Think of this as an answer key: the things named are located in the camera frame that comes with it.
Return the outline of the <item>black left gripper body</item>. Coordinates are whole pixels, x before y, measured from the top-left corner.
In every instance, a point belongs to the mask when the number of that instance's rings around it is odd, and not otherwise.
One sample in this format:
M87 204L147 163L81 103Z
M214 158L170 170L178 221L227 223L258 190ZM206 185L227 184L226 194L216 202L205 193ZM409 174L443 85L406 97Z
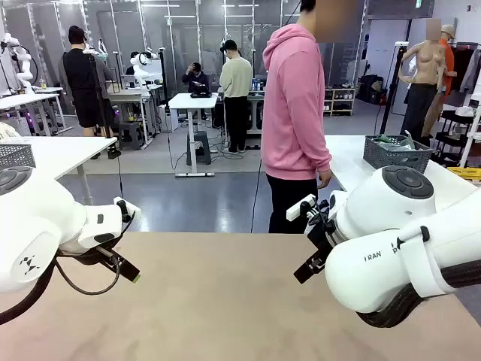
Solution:
M83 254L74 254L63 250L58 251L59 257L73 258L82 264L113 264L113 260L116 259L119 263L122 263L124 257L117 253L113 248L117 245L119 239L107 241L89 249Z

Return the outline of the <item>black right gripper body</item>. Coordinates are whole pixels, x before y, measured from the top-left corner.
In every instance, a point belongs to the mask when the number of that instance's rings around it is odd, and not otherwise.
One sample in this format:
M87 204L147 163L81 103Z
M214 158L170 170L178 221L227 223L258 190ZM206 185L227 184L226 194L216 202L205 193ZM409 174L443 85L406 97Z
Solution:
M327 220L324 215L316 215L308 221L306 233L307 238L317 248L313 258L326 260L336 241L334 240L334 231L336 226L333 220Z

